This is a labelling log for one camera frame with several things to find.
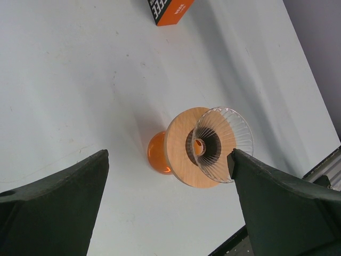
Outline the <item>orange coffee filter box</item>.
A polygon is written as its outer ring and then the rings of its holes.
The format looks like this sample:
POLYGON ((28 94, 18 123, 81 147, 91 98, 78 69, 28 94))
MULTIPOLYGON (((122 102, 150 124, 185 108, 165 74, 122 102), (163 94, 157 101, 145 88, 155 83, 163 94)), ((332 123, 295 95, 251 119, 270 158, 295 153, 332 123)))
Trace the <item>orange coffee filter box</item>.
POLYGON ((156 26, 176 25, 194 0, 148 0, 156 26))

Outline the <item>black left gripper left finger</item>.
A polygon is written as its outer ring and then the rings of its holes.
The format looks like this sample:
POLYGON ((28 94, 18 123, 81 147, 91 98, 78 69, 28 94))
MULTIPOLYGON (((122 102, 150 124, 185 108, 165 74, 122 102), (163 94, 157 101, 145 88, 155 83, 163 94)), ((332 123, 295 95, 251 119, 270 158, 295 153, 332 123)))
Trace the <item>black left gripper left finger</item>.
POLYGON ((1 255, 87 255, 109 173, 100 150, 1 193, 1 255))

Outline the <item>clear glass dripper cone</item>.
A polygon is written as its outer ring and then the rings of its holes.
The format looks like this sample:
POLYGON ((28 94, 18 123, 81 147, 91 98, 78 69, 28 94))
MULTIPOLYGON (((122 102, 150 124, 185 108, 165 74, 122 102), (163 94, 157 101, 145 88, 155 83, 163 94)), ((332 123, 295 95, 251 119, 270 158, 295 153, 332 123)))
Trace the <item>clear glass dripper cone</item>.
POLYGON ((227 156, 234 149, 253 156, 254 138, 246 120, 227 107, 215 107, 204 112, 186 139, 190 160, 203 174, 218 183, 232 182, 227 156))

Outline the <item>orange glass carafe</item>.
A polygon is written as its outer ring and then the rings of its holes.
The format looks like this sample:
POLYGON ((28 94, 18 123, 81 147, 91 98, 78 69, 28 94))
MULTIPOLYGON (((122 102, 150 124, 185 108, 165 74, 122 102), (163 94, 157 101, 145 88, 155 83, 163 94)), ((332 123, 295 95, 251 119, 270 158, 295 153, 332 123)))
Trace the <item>orange glass carafe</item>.
POLYGON ((147 147, 147 158, 150 166, 163 175, 172 175, 168 166, 164 151, 164 140, 166 131, 157 133, 149 142, 147 147))

